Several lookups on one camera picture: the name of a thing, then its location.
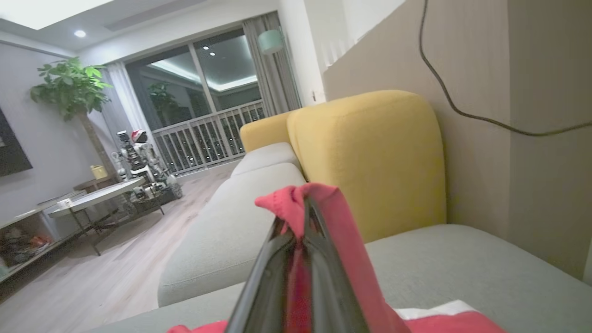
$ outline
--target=yellow sofa backrest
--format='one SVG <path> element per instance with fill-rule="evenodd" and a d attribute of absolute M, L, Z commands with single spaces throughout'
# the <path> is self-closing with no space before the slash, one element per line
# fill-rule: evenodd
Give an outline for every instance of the yellow sofa backrest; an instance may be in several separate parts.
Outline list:
<path fill-rule="evenodd" d="M 300 109 L 290 120 L 305 176 L 341 189 L 365 242 L 446 223 L 442 139 L 421 96 L 371 92 Z"/>

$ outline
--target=black cable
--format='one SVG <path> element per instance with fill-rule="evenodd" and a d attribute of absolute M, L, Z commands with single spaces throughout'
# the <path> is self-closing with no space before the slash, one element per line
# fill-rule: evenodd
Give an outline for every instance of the black cable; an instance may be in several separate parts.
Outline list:
<path fill-rule="evenodd" d="M 492 123 L 494 125 L 498 125 L 500 127 L 503 127 L 503 128 L 505 128 L 505 129 L 507 129 L 509 131 L 512 131 L 512 132 L 515 132 L 515 133 L 518 133 L 518 134 L 522 134 L 522 135 L 528 135 L 528 136 L 551 136 L 551 135 L 557 135 L 557 134 L 565 133 L 565 132 L 568 132 L 568 131 L 577 130 L 577 129 L 581 129 L 581 128 L 584 128 L 584 127 L 592 126 L 592 121 L 589 121 L 587 123 L 581 123 L 579 125 L 575 125 L 575 126 L 571 126 L 571 127 L 566 127 L 566 128 L 563 128 L 563 129 L 553 130 L 553 131 L 549 131 L 549 132 L 542 132 L 542 133 L 533 133 L 533 132 L 528 132 L 528 131 L 517 129 L 515 127 L 512 127 L 510 125 L 506 125 L 506 124 L 504 124 L 502 122 L 499 122 L 497 120 L 493 120 L 493 119 L 489 119 L 489 118 L 481 117 L 481 116 L 475 116 L 473 114 L 464 113 L 463 111 L 459 110 L 459 108 L 456 107 L 456 105 L 452 101 L 452 98 L 450 96 L 450 93 L 448 93 L 448 89 L 446 88 L 446 85 L 444 84 L 444 81 L 442 81 L 442 78 L 440 77 L 440 75 L 438 74 L 438 72 L 436 72 L 436 70 L 434 69 L 434 67 L 432 66 L 432 64 L 426 58 L 426 55 L 423 53 L 423 26 L 424 26 L 424 23 L 425 23 L 425 20 L 426 20 L 427 3 L 428 3 L 428 0 L 425 0 L 425 3 L 423 5 L 422 24 L 421 24 L 420 29 L 419 29 L 419 53 L 422 56 L 423 62 L 426 63 L 427 67 L 430 69 L 430 71 L 432 72 L 432 74 L 434 74 L 434 76 L 438 80 L 438 83 L 440 83 L 440 87 L 442 87 L 442 90 L 444 91 L 444 94 L 446 95 L 446 99 L 448 100 L 448 104 L 450 104 L 450 107 L 452 107 L 452 109 L 456 113 L 460 114 L 463 117 L 486 121 L 488 123 Z"/>

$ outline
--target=gray wall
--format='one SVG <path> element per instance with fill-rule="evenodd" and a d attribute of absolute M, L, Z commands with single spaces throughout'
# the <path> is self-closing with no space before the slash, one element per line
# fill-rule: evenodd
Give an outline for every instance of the gray wall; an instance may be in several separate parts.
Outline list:
<path fill-rule="evenodd" d="M 408 0 L 329 67 L 328 99 L 379 89 L 426 97 L 445 144 L 448 222 L 581 278 L 592 238 L 592 129 L 531 138 L 455 114 L 417 49 L 422 7 Z M 591 7 L 430 1 L 426 54 L 461 110 L 531 131 L 590 121 Z"/>
<path fill-rule="evenodd" d="M 93 178 L 100 164 L 77 120 L 65 123 L 57 110 L 29 99 L 28 89 L 42 83 L 37 68 L 58 57 L 0 44 L 0 107 L 33 169 L 0 177 L 0 220 L 72 191 Z"/>
<path fill-rule="evenodd" d="M 381 89 L 424 96 L 445 145 L 448 221 L 505 238 L 510 188 L 510 133 L 458 116 L 418 52 L 422 0 L 408 0 L 324 73 L 329 100 Z M 427 57 L 459 108 L 510 120 L 506 1 L 431 1 Z"/>
<path fill-rule="evenodd" d="M 592 120 L 592 1 L 511 0 L 511 120 L 533 131 Z M 509 240 L 581 278 L 592 238 L 592 128 L 512 134 Z"/>

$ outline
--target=ceiling light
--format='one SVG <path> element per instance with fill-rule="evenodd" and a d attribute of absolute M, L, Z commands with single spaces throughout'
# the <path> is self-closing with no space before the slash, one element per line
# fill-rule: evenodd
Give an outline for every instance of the ceiling light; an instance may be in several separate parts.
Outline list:
<path fill-rule="evenodd" d="M 0 17 L 39 30 L 111 1 L 113 0 L 2 1 Z"/>

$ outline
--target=tree trunk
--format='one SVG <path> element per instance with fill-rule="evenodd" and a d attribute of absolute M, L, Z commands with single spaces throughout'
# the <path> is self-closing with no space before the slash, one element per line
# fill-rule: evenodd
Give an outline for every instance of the tree trunk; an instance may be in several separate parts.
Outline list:
<path fill-rule="evenodd" d="M 92 142 L 92 146 L 95 148 L 96 152 L 99 154 L 99 158 L 101 159 L 101 162 L 102 162 L 103 166 L 105 167 L 107 174 L 117 175 L 115 168 L 113 167 L 113 163 L 111 163 L 111 159 L 109 158 L 109 156 L 107 155 L 107 152 L 105 151 L 105 147 L 103 147 L 103 144 L 99 140 L 99 137 L 96 135 L 95 128 L 92 126 L 91 120 L 88 118 L 88 114 L 83 111 L 83 112 L 76 113 L 76 115 L 78 116 L 78 119 L 80 119 L 80 122 L 84 126 L 84 129 L 86 130 L 86 134 L 88 134 L 88 138 Z"/>

